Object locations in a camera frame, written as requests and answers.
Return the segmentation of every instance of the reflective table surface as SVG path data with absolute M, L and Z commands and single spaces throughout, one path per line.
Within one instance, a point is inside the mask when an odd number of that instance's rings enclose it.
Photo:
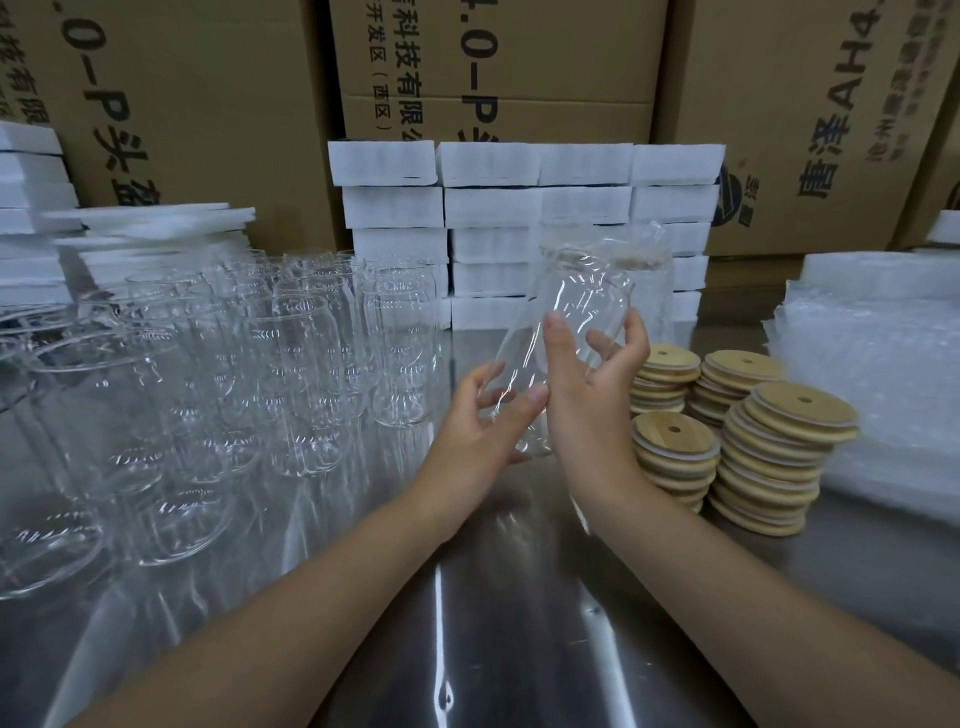
M 501 335 L 454 334 L 451 381 L 491 358 Z M 322 507 L 295 509 L 279 539 L 247 529 L 246 550 L 227 537 L 164 572 L 105 568 L 79 594 L 47 595 L 30 608 L 0 602 L 0 725 L 62 725 L 238 603 L 256 586 L 252 552 L 283 571 L 323 550 L 409 480 L 433 432 L 430 423 L 377 432 L 360 467 L 292 489 Z M 343 497 L 358 490 L 363 497 Z M 790 539 L 748 533 L 713 513 L 705 518 L 789 578 L 960 674 L 960 531 L 829 490 L 804 533 Z M 696 647 L 585 532 L 552 457 L 501 476 L 390 606 L 313 722 L 740 724 L 751 724 L 749 716 Z

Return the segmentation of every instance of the hand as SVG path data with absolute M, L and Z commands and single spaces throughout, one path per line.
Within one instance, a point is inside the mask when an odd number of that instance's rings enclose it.
M 439 509 L 446 531 L 444 539 L 463 525 L 501 470 L 530 459 L 516 450 L 516 442 L 543 411 L 548 391 L 544 385 L 535 384 L 519 396 L 503 389 L 484 392 L 502 369 L 503 363 L 494 366 L 489 362 L 461 380 L 440 432 L 408 491 Z M 501 396 L 510 403 L 496 421 L 481 417 L 480 410 L 493 406 Z
M 650 342 L 635 309 L 627 313 L 624 328 L 627 343 L 622 348 L 600 331 L 587 333 L 587 343 L 604 361 L 585 371 L 564 318 L 551 312 L 543 321 L 550 388 L 547 425 L 571 487 L 589 481 L 599 468 L 628 462 L 636 466 L 628 427 L 630 387 L 650 355 Z

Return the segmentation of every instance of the fingernail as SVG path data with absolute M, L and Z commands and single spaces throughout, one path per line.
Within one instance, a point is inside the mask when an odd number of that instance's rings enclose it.
M 550 396 L 550 390 L 547 389 L 546 384 L 534 384 L 530 389 L 527 390 L 527 397 L 530 398 L 530 401 L 533 404 L 538 404 L 543 407 L 546 405 L 547 398 Z
M 550 311 L 550 313 L 546 315 L 545 321 L 547 328 L 558 329 L 564 327 L 564 317 L 556 311 Z

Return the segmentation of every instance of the forearm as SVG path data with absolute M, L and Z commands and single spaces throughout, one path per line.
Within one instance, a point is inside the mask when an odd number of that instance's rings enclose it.
M 761 725 L 940 724 L 960 683 L 797 588 L 653 488 L 636 464 L 571 480 L 620 556 Z
M 306 725 L 448 529 L 422 498 L 398 498 L 170 652 L 74 728 Z

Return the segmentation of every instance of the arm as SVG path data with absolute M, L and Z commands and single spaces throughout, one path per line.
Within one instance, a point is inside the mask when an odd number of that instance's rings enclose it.
M 274 728 L 306 725 L 354 650 L 407 580 L 456 533 L 520 456 L 543 410 L 534 388 L 485 426 L 485 365 L 461 382 L 417 478 L 323 555 L 172 650 L 79 716 L 72 728 Z
M 649 354 L 635 311 L 626 347 L 602 352 L 607 361 L 587 381 L 562 320 L 547 318 L 545 338 L 547 416 L 571 494 L 758 724 L 955 722 L 960 681 L 794 586 L 646 480 L 624 426 Z

